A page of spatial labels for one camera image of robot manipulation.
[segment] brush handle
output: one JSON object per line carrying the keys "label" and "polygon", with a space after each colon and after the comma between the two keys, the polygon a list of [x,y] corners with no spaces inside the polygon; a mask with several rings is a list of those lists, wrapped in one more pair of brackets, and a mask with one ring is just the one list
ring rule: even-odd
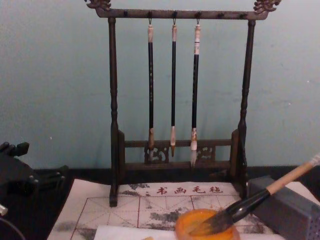
{"label": "brush handle", "polygon": [[280,189],[284,188],[290,182],[296,180],[303,174],[310,171],[314,166],[319,165],[319,163],[320,163],[320,156],[316,155],[312,158],[311,161],[306,162],[301,166],[298,166],[291,172],[287,173],[286,175],[284,175],[283,177],[281,177],[280,179],[278,179],[277,181],[269,185],[266,189],[269,191],[271,195],[273,195]]}

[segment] gray block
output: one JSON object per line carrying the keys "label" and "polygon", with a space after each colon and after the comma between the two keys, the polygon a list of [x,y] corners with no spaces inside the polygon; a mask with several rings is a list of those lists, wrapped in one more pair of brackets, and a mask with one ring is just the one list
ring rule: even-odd
{"label": "gray block", "polygon": [[[249,180],[248,196],[274,181],[269,176]],[[253,214],[287,240],[320,240],[320,206],[287,187],[269,197]]]}

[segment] calligraphy brush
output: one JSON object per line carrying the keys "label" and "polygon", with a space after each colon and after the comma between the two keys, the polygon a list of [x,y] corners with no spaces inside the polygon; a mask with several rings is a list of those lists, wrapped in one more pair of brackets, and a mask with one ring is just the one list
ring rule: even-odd
{"label": "calligraphy brush", "polygon": [[193,57],[193,89],[192,89],[192,131],[191,131],[191,167],[197,160],[197,91],[198,91],[198,68],[199,68],[199,47],[200,47],[200,25],[194,31],[194,57]]}
{"label": "calligraphy brush", "polygon": [[251,213],[265,199],[275,194],[287,184],[296,180],[318,165],[320,165],[320,153],[315,155],[310,161],[305,162],[301,166],[298,166],[291,172],[281,177],[279,180],[273,182],[264,190],[255,193],[253,196],[247,199],[239,200],[227,207],[225,210],[218,212],[215,216],[208,218],[204,222],[200,223],[189,234],[191,236],[205,236],[224,232],[234,223]]}
{"label": "calligraphy brush", "polygon": [[148,26],[148,59],[149,59],[149,160],[153,159],[153,151],[155,148],[154,139],[154,63],[153,63],[153,36],[154,28],[151,25],[151,18],[149,18]]}
{"label": "calligraphy brush", "polygon": [[175,155],[176,147],[176,129],[175,129],[175,115],[176,115],[176,40],[177,40],[177,26],[176,20],[173,20],[172,26],[172,87],[171,87],[171,155]]}

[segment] light blue wall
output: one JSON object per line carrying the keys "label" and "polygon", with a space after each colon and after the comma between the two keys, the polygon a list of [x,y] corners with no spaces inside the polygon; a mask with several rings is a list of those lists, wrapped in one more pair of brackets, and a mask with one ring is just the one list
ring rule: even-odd
{"label": "light blue wall", "polygon": [[[114,8],[251,10],[254,0],[111,2]],[[319,151],[319,7],[316,0],[284,0],[257,22],[247,113],[250,166],[295,165]],[[168,139],[172,21],[152,24],[155,138]],[[179,139],[189,139],[191,131],[195,24],[177,20]],[[200,24],[198,138],[229,138],[240,117],[247,22]],[[148,139],[147,27],[147,19],[116,23],[118,123],[127,140]],[[82,0],[1,0],[0,141],[30,142],[21,159],[33,168],[109,167],[108,51],[107,19]],[[142,156],[139,150],[126,154],[129,161]],[[188,154],[176,150],[177,159]]]}

